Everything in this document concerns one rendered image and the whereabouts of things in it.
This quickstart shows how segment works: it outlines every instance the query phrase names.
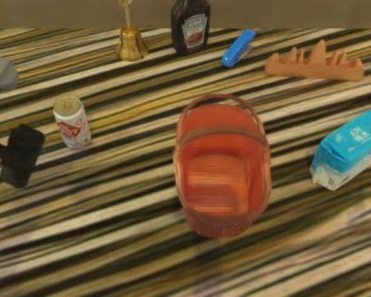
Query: orange plastic container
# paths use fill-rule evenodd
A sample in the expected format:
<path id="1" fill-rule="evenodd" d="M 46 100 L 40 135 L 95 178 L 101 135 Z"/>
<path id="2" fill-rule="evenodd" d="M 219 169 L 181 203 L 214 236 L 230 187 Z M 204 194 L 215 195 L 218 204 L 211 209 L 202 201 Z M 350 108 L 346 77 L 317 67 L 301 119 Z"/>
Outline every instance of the orange plastic container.
<path id="1" fill-rule="evenodd" d="M 231 105 L 207 104 L 232 99 Z M 245 231 L 268 205 L 270 150 L 255 110 L 232 95 L 205 95 L 191 102 L 177 124 L 176 187 L 191 228 L 210 238 Z"/>

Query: white and red can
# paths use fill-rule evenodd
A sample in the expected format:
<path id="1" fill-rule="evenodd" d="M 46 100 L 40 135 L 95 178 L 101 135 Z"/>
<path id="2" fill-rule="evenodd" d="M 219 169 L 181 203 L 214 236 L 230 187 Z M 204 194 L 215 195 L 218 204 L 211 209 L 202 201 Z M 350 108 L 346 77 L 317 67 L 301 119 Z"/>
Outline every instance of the white and red can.
<path id="1" fill-rule="evenodd" d="M 80 149 L 91 141 L 91 130 L 81 100 L 75 96 L 61 96 L 54 103 L 54 117 L 63 142 L 72 149 Z"/>

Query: striped surface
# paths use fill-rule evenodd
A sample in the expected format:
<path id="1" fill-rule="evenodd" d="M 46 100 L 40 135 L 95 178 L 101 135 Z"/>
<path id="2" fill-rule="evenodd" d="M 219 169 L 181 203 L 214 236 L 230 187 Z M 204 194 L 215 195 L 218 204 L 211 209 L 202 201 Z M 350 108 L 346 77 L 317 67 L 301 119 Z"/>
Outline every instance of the striped surface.
<path id="1" fill-rule="evenodd" d="M 174 54 L 169 30 L 143 35 L 151 53 L 116 60 L 117 30 L 0 30 L 0 56 L 19 87 L 0 91 L 0 142 L 19 123 L 46 134 L 28 189 L 0 183 L 0 297 L 371 296 L 371 168 L 336 192 L 310 182 L 319 141 L 371 108 L 371 30 L 257 30 L 231 70 L 220 57 L 238 30 L 212 30 L 209 49 Z M 347 49 L 361 82 L 266 77 L 273 52 Z M 65 148 L 54 99 L 80 96 L 91 146 Z M 204 93 L 251 102 L 271 144 L 268 210 L 244 234 L 201 238 L 187 226 L 171 157 L 179 112 Z"/>

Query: striped tablecloth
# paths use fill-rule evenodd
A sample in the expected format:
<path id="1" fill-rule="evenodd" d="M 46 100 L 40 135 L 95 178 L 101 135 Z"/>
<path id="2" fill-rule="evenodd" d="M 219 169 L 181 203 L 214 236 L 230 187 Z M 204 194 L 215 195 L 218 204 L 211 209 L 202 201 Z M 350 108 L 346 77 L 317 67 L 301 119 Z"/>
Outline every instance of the striped tablecloth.
<path id="1" fill-rule="evenodd" d="M 319 141 L 371 108 L 371 30 L 257 30 L 234 69 L 220 57 L 241 30 L 212 30 L 179 57 L 169 30 L 143 32 L 143 61 L 116 59 L 118 30 L 0 30 L 20 72 L 0 90 L 0 142 L 29 124 L 46 135 L 29 187 L 0 183 L 0 297 L 371 296 L 371 168 L 338 191 L 310 181 Z M 271 53 L 360 56 L 361 82 L 267 77 Z M 52 114 L 64 93 L 87 109 L 93 143 L 64 146 Z M 253 104 L 271 144 L 268 210 L 244 234 L 192 232 L 174 188 L 174 128 L 187 103 L 232 93 Z"/>

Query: clay mountain-shaped object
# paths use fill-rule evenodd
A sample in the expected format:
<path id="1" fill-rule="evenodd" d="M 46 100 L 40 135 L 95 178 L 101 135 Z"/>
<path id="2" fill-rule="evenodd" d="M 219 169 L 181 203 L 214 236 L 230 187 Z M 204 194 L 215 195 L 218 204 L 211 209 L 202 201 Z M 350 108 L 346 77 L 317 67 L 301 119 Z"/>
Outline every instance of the clay mountain-shaped object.
<path id="1" fill-rule="evenodd" d="M 308 58 L 305 58 L 304 55 L 304 49 L 298 53 L 295 47 L 285 58 L 275 53 L 268 58 L 265 64 L 265 73 L 274 76 L 336 80 L 361 80 L 364 77 L 360 58 L 348 62 L 345 51 L 341 54 L 335 51 L 330 58 L 326 59 L 324 40 L 320 40 L 314 46 Z"/>

